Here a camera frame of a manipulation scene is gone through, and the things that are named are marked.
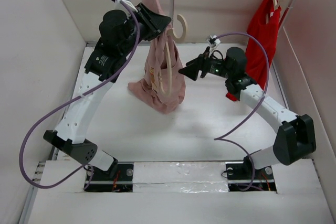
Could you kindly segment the pink t shirt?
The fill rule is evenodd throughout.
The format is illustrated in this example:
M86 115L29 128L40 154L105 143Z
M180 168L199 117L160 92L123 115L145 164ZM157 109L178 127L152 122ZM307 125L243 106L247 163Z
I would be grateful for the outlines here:
M164 87L167 86L167 66L163 55L163 48L167 40L166 31L158 38L151 41L150 49L144 65L144 76L137 82L128 83L129 91L139 100L153 109L168 114L173 112L184 100L185 79L178 73L182 68L182 62L177 46L173 40L169 41L169 48L172 60L173 86L169 97L159 93L158 74L161 68Z

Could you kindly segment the beige wooden hanger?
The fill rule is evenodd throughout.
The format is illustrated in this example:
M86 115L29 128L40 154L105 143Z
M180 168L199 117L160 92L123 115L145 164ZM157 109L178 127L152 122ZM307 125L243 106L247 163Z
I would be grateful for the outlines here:
M170 0L170 7L172 9L170 10L169 15L171 18L174 18L174 0ZM172 71L172 60L171 60L171 53L170 53L170 48L169 48L169 41L173 40L176 43L184 42L186 35L187 35L187 30L188 30L186 19L182 15L180 14L177 15L177 21L180 22L180 24L182 25L182 34L178 36L175 33L174 28L169 28L167 32L165 33L167 35L167 40L163 48L163 55L165 56L166 66L167 66L167 86L166 88L164 87L161 68L159 68L159 74L158 74L159 93L164 97L169 97L171 95L172 86L173 86L173 71Z

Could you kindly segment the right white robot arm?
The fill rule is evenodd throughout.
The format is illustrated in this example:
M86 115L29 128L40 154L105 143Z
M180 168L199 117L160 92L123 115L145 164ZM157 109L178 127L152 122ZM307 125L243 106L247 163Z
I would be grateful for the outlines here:
M313 119L286 109L264 93L245 71L247 59L242 49L230 47L224 59L210 53L210 48L186 63L179 73L192 79L204 78L208 73L225 78L227 91L237 100L254 109L275 131L271 147L257 151L246 158L243 174L255 178L267 166L290 165L316 151Z

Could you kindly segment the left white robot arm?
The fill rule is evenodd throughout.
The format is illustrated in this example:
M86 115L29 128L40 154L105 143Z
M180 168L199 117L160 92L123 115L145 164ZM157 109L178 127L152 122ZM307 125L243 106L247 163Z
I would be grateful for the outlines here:
M84 67L79 100L69 106L55 129L47 130L43 136L80 164L98 169L105 180L115 178L118 161L86 139L89 124L133 48L143 40L157 38L171 22L170 17L153 12L142 3L135 9L131 15L117 9L104 14L99 25L100 38Z

